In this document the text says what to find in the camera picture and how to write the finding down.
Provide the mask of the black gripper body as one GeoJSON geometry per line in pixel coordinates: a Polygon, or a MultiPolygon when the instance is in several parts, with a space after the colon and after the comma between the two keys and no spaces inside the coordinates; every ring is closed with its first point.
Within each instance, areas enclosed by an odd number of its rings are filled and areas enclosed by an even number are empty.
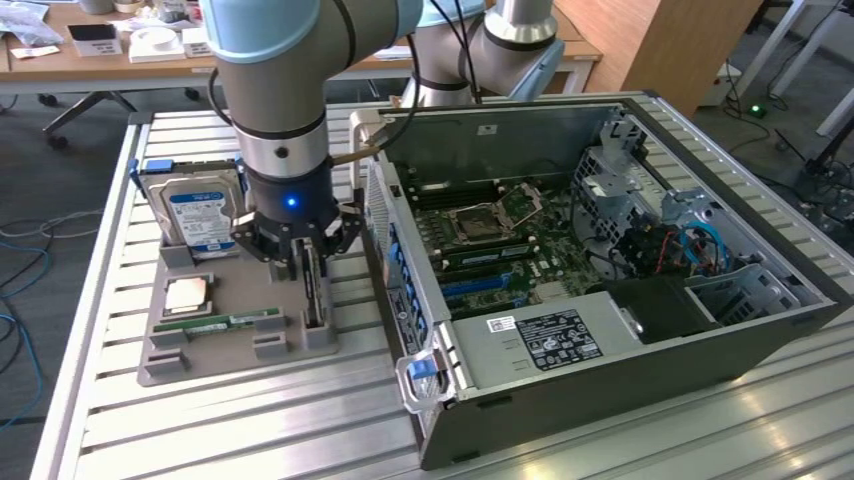
{"type": "Polygon", "coordinates": [[[295,238],[323,232],[339,216],[331,163],[326,160],[306,175],[278,178],[247,169],[255,211],[295,238]]]}

